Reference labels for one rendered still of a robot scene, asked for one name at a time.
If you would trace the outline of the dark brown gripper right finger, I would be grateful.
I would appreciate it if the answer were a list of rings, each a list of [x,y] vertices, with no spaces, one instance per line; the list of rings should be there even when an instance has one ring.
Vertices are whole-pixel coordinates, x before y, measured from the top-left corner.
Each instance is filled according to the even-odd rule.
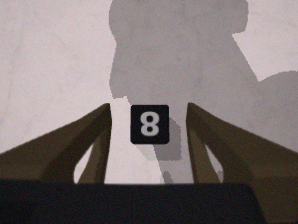
[[[223,121],[194,103],[187,105],[186,130],[194,183],[247,184],[267,223],[297,223],[297,152]],[[223,182],[205,145],[222,166]]]

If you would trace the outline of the black calendar cube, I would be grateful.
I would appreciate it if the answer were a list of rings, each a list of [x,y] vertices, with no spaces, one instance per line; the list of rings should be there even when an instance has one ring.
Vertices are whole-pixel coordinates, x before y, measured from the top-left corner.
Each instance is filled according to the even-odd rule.
[[[167,144],[169,142],[169,106],[132,105],[130,142],[132,144]]]

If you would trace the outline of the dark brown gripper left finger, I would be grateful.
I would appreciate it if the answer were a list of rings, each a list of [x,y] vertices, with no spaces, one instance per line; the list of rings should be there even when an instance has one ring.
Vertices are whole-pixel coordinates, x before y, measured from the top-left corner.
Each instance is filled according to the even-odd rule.
[[[105,103],[74,122],[1,153],[0,179],[75,183],[75,167],[92,147],[77,183],[104,184],[111,131],[111,107]]]

